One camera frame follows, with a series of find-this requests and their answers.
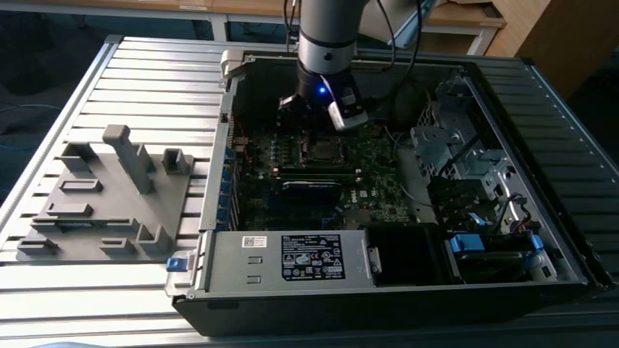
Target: slotted metal surface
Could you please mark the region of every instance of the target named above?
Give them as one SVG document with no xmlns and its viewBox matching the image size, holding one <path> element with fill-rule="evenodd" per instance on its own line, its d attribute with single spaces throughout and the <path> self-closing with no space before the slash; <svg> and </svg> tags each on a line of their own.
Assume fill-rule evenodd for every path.
<svg viewBox="0 0 619 348">
<path fill-rule="evenodd" d="M 75 341 L 114 347 L 222 344 L 202 337 L 178 315 L 164 294 L 163 265 L 19 266 L 16 244 L 27 235 L 31 218 L 64 170 L 54 160 L 67 140 L 92 141 L 99 152 L 111 152 L 100 142 L 107 124 L 124 123 L 132 140 L 144 142 L 152 154 L 180 147 L 198 158 L 178 235 L 179 248 L 192 249 L 198 238 L 203 191 L 216 130 L 223 90 L 219 62 L 224 49 L 284 51 L 279 45 L 212 43 L 154 38 L 124 38 L 108 43 L 70 101 L 50 153 L 42 152 L 40 169 L 19 189 L 8 222 L 0 234 L 0 343 L 3 347 Z M 552 187 L 575 216 L 613 274 L 619 274 L 619 188 L 613 164 L 564 111 L 560 100 L 536 73 L 516 59 L 424 55 L 426 59 L 475 62 L 522 131 Z M 399 333 L 411 337 L 446 337 L 450 333 L 483 336 L 583 331 L 619 326 L 618 293 L 607 293 L 586 304 L 567 304 L 527 315 L 511 323 L 466 328 L 422 329 Z M 330 343 L 386 333 L 324 335 Z M 294 344 L 316 337 L 227 339 L 226 344 L 266 341 Z"/>
</svg>

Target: blue plastic tab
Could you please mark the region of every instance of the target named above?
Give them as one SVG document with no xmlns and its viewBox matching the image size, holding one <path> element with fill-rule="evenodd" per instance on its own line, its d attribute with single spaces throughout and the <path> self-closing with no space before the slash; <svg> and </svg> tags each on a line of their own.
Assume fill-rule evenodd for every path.
<svg viewBox="0 0 619 348">
<path fill-rule="evenodd" d="M 454 252 L 483 252 L 484 243 L 479 234 L 459 234 L 448 241 Z"/>
<path fill-rule="evenodd" d="M 216 219 L 222 222 L 228 221 L 228 210 L 219 209 L 216 211 Z"/>
<path fill-rule="evenodd" d="M 222 193 L 223 193 L 223 194 L 230 194 L 230 193 L 231 193 L 231 187 L 232 187 L 231 184 L 228 184 L 228 183 L 222 183 L 222 189 L 220 189 L 220 190 L 222 190 Z"/>
<path fill-rule="evenodd" d="M 220 207 L 228 208 L 231 206 L 231 197 L 230 196 L 220 196 Z"/>
<path fill-rule="evenodd" d="M 542 241 L 542 238 L 536 234 L 531 236 L 531 242 L 532 242 L 532 247 L 535 248 L 535 250 L 543 249 L 543 241 Z"/>
<path fill-rule="evenodd" d="M 479 226 L 486 226 L 487 225 L 486 220 L 478 214 L 475 214 L 474 212 L 470 212 L 468 216 L 475 220 L 475 223 Z"/>
<path fill-rule="evenodd" d="M 182 257 L 171 257 L 166 262 L 168 272 L 187 272 L 188 260 Z"/>
<path fill-rule="evenodd" d="M 224 170 L 224 171 L 222 172 L 222 179 L 224 179 L 226 181 L 231 181 L 231 179 L 232 179 L 232 173 L 228 172 L 227 170 Z"/>
</svg>

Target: power supply label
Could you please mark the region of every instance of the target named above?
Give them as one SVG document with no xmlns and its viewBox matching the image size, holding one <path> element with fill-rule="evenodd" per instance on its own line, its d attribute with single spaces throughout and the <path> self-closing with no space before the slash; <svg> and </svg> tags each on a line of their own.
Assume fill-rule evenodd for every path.
<svg viewBox="0 0 619 348">
<path fill-rule="evenodd" d="M 286 281 L 346 279 L 339 234 L 282 236 L 282 277 Z"/>
</svg>

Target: white sticker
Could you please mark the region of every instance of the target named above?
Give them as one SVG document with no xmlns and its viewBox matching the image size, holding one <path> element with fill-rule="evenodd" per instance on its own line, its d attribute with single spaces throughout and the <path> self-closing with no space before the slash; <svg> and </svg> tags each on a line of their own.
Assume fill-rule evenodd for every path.
<svg viewBox="0 0 619 348">
<path fill-rule="evenodd" d="M 243 248 L 266 248 L 267 247 L 267 237 L 243 237 Z"/>
<path fill-rule="evenodd" d="M 192 9 L 194 11 L 206 11 L 204 6 L 179 6 L 182 9 Z"/>
</svg>

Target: motherboard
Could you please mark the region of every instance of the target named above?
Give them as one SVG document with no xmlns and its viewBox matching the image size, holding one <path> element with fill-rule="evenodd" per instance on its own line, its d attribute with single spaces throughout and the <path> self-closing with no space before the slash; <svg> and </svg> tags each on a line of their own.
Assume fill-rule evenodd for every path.
<svg viewBox="0 0 619 348">
<path fill-rule="evenodd" d="M 272 129 L 242 129 L 235 139 L 243 163 L 239 229 L 339 230 L 376 220 L 410 221 L 395 140 L 383 126 L 368 123 L 351 133 Z"/>
</svg>

